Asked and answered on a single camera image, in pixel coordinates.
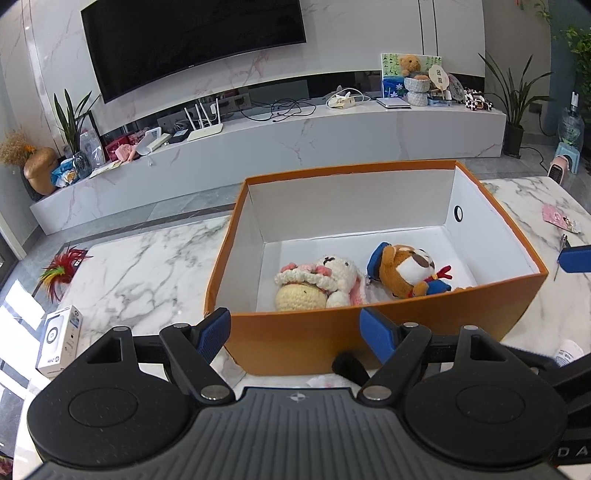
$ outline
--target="glass vase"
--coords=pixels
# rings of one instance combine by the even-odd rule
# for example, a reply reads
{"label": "glass vase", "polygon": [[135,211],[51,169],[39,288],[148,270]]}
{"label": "glass vase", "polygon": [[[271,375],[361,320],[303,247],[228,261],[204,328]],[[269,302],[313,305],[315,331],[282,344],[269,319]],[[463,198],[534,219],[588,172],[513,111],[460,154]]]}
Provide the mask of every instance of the glass vase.
{"label": "glass vase", "polygon": [[85,179],[92,173],[92,165],[90,164],[90,160],[88,160],[88,157],[84,152],[80,151],[75,153],[72,164],[74,165],[74,169],[76,170],[80,180]]}

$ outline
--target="flat screen tv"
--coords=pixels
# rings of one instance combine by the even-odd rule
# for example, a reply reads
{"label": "flat screen tv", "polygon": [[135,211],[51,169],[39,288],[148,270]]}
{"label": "flat screen tv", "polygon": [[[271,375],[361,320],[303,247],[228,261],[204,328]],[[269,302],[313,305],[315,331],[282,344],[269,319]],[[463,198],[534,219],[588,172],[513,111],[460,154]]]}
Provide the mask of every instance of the flat screen tv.
{"label": "flat screen tv", "polygon": [[306,42],[299,0],[97,0],[82,23],[104,102],[208,61]]}

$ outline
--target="white device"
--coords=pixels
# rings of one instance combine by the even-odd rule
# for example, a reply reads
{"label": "white device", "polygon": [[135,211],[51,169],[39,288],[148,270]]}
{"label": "white device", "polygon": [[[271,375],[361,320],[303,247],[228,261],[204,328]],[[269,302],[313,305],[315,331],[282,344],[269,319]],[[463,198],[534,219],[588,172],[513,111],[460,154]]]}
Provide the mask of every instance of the white device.
{"label": "white device", "polygon": [[364,95],[356,88],[339,87],[337,91],[326,101],[326,106],[333,110],[343,110],[345,108],[351,108],[357,103],[369,102],[370,100],[371,97]]}
{"label": "white device", "polygon": [[54,378],[74,361],[81,323],[82,314],[73,306],[47,315],[37,359],[39,373]]}
{"label": "white device", "polygon": [[156,127],[152,130],[148,130],[142,138],[142,140],[138,143],[137,147],[135,147],[135,151],[140,155],[148,155],[150,153],[148,151],[148,146],[160,135],[162,135],[161,127]]}
{"label": "white device", "polygon": [[154,140],[150,145],[148,145],[148,151],[152,153],[154,150],[159,149],[164,145],[171,137],[170,134],[162,134],[156,140]]}
{"label": "white device", "polygon": [[399,97],[376,98],[376,101],[388,110],[405,110],[410,108],[410,103]]}
{"label": "white device", "polygon": [[201,123],[201,128],[199,130],[197,130],[195,127],[193,127],[194,130],[190,133],[190,135],[187,139],[187,142],[192,142],[193,140],[199,140],[200,138],[204,138],[204,137],[210,137],[211,135],[218,134],[222,131],[223,123],[222,123],[222,119],[221,119],[221,115],[220,115],[219,101],[217,98],[216,98],[217,123],[215,125],[211,125],[211,122],[209,121],[209,117],[207,116],[205,108],[203,108],[203,105],[201,105],[201,108],[203,109],[203,113],[205,114],[207,121],[211,125],[210,127],[204,127],[201,113],[199,111],[199,107],[197,105],[195,105],[195,108],[197,109],[197,114],[199,115],[199,122]]}

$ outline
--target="teddy bear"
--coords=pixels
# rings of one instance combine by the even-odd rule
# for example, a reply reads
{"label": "teddy bear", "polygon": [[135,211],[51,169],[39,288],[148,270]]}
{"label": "teddy bear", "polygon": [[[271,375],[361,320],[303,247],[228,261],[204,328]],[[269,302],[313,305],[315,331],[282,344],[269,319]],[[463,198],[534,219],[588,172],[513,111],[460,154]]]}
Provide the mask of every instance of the teddy bear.
{"label": "teddy bear", "polygon": [[421,71],[421,61],[416,55],[403,55],[400,57],[399,62],[402,67],[403,77],[416,78],[418,80],[429,79],[429,77]]}

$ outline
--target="plush dog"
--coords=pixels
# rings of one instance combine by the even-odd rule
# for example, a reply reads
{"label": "plush dog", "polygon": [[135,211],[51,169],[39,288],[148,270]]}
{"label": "plush dog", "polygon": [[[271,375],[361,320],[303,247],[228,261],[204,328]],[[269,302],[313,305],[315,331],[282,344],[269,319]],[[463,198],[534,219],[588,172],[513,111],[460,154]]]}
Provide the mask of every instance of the plush dog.
{"label": "plush dog", "polygon": [[368,277],[382,282],[399,299],[407,299],[448,291],[440,279],[451,278],[450,269],[442,268],[436,274],[435,263],[425,250],[384,242],[369,260]]}

